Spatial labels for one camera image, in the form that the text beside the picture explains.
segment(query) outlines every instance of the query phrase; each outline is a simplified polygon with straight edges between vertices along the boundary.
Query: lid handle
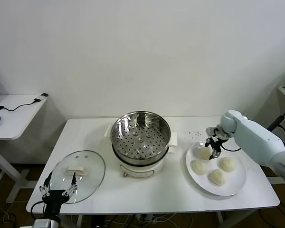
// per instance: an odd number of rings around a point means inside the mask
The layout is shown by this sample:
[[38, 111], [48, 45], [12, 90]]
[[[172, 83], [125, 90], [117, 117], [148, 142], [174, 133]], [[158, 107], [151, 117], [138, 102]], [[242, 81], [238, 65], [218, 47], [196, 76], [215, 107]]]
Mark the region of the lid handle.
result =
[[78, 176], [87, 175], [87, 169], [85, 167], [83, 167], [83, 166], [71, 166], [71, 165], [69, 165], [66, 168], [66, 174], [73, 175], [74, 172]]

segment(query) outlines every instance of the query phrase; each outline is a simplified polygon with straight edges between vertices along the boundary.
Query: white cable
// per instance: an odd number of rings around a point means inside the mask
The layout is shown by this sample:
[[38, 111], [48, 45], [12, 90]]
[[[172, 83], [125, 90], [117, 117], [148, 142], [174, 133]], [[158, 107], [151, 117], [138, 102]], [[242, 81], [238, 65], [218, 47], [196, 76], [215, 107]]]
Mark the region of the white cable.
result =
[[4, 219], [5, 219], [5, 216], [6, 216], [6, 215], [8, 215], [8, 220], [10, 219], [9, 210], [10, 210], [11, 207], [14, 205], [14, 203], [27, 203], [27, 202], [28, 202], [28, 200], [26, 200], [26, 201], [14, 201], [14, 202], [10, 205], [10, 207], [7, 209], [6, 213], [4, 214], [4, 216], [3, 216], [3, 221], [5, 221]]
[[[128, 225], [129, 223], [123, 223], [123, 222], [115, 222], [115, 221], [113, 221], [112, 223], [115, 223], [115, 224], [125, 224], [125, 225]], [[130, 224], [130, 226], [131, 227], [137, 227], [137, 228], [141, 228], [142, 226], [137, 226], [137, 225], [132, 225], [132, 224]]]
[[124, 227], [124, 225], [127, 223], [128, 219], [129, 219], [129, 215], [128, 215], [127, 219], [125, 220], [125, 222], [123, 223], [123, 225], [120, 228]]
[[169, 219], [171, 219], [175, 214], [171, 215], [170, 217], [166, 218], [166, 217], [156, 217], [157, 219], [165, 219], [164, 221], [157, 221], [157, 222], [165, 222], [168, 221]]
[[137, 218], [137, 220], [141, 223], [150, 222], [150, 221], [140, 221], [139, 218]]
[[175, 225], [177, 228], [180, 228], [178, 225], [176, 225], [171, 219], [168, 219], [169, 222], [171, 222], [173, 225]]
[[191, 223], [190, 223], [190, 225], [189, 225], [188, 228], [191, 228], [192, 224], [193, 224], [193, 215], [192, 215], [192, 213], [191, 213]]
[[10, 215], [8, 214], [8, 212], [7, 212], [7, 211], [5, 211], [5, 210], [3, 210], [2, 208], [0, 208], [0, 210], [2, 210], [2, 211], [4, 212], [4, 216], [3, 216], [2, 221], [3, 221], [3, 222], [5, 222], [5, 220], [4, 220], [4, 219], [5, 219], [5, 216], [6, 216], [6, 215], [8, 216], [8, 220], [9, 220], [9, 219], [10, 219]]

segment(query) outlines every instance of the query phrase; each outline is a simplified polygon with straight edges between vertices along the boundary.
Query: small table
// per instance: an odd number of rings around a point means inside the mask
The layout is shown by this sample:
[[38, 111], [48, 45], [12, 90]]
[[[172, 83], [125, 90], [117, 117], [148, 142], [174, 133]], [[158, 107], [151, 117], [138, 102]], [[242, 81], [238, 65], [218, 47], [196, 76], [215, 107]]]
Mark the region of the small table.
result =
[[[0, 105], [13, 109], [18, 105], [31, 103], [38, 96], [39, 95], [0, 95]], [[20, 107], [13, 112], [4, 109], [0, 110], [0, 140], [15, 140], [19, 138], [45, 101], [46, 99], [32, 105]], [[20, 189], [33, 189], [37, 183], [36, 181], [27, 181], [25, 179], [29, 170], [23, 170], [19, 173], [1, 155], [0, 169], [2, 170], [0, 180], [6, 173], [16, 182], [6, 199], [7, 203], [12, 203], [15, 200]]]
[[[84, 201], [63, 204], [61, 214], [190, 213], [250, 209], [220, 225], [231, 227], [255, 209], [279, 204], [279, 198], [260, 166], [243, 151], [237, 154], [247, 169], [247, 181], [234, 196], [222, 197], [208, 193], [189, 176], [184, 165], [185, 152], [195, 142], [206, 139], [205, 129], [216, 126], [220, 116], [165, 119], [171, 131], [178, 133], [178, 146], [170, 148], [172, 153], [166, 155], [163, 169], [148, 179], [123, 177], [110, 139], [104, 137], [108, 125], [116, 119], [68, 120], [29, 199], [27, 211], [41, 200], [39, 186], [43, 185], [54, 166], [65, 156], [79, 150], [92, 150], [103, 157], [106, 165], [104, 180], [99, 189]], [[238, 148], [232, 139], [226, 146], [229, 149]], [[43, 205], [39, 204], [33, 211], [42, 213], [42, 208]]]

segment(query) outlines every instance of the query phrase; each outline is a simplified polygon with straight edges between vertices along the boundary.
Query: white plate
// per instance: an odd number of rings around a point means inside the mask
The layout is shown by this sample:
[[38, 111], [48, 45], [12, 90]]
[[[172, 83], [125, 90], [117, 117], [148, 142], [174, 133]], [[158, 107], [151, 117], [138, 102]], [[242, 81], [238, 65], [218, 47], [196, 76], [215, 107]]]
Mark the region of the white plate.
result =
[[[200, 156], [199, 148], [203, 147], [202, 142], [194, 144], [187, 150], [186, 154], [186, 166], [189, 171], [190, 176], [194, 181], [200, 185], [204, 190], [211, 192], [212, 194], [219, 196], [232, 196], [237, 194], [245, 185], [246, 182], [246, 169], [242, 161], [237, 158], [236, 152], [222, 151], [218, 158], [212, 159], [210, 161], [203, 160], [208, 163], [208, 172], [204, 175], [199, 175], [192, 169], [191, 163], [194, 160], [202, 160]], [[235, 160], [237, 167], [232, 172], [224, 171], [220, 165], [219, 161], [224, 157], [231, 157]], [[218, 186], [212, 183], [208, 178], [209, 174], [213, 171], [219, 169], [225, 173], [227, 176], [227, 182], [223, 186]]]

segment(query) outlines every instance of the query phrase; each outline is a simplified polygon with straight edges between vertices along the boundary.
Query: white cooker base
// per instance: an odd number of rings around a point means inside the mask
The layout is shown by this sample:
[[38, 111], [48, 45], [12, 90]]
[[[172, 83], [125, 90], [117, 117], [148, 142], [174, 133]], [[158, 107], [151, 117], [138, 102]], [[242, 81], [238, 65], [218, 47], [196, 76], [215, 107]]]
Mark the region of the white cooker base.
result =
[[162, 158], [159, 162], [144, 167], [131, 166], [119, 161], [119, 167], [121, 168], [124, 177], [129, 176], [133, 178], [149, 178], [162, 169], [164, 160], [165, 158]]

